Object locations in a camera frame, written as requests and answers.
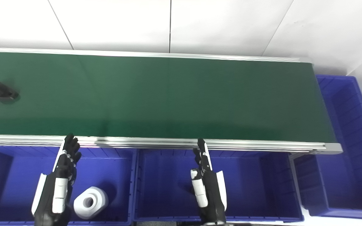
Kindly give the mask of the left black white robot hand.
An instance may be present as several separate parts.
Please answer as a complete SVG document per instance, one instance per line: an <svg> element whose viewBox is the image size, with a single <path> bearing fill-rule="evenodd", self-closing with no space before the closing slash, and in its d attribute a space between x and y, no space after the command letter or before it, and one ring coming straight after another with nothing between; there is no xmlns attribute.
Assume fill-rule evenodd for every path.
<svg viewBox="0 0 362 226"><path fill-rule="evenodd" d="M52 172L41 174L31 213L35 226L67 226L71 216L69 201L76 181L76 165L82 154L79 140L69 133L62 141Z"/></svg>

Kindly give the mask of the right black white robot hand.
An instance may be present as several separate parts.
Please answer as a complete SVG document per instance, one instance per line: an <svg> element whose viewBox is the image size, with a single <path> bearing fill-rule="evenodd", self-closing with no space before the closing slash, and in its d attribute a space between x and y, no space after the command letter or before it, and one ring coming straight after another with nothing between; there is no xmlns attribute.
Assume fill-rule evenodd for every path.
<svg viewBox="0 0 362 226"><path fill-rule="evenodd" d="M197 168L190 170L202 225L226 225L227 189L223 171L214 172L207 143L198 138L193 149Z"/></svg>

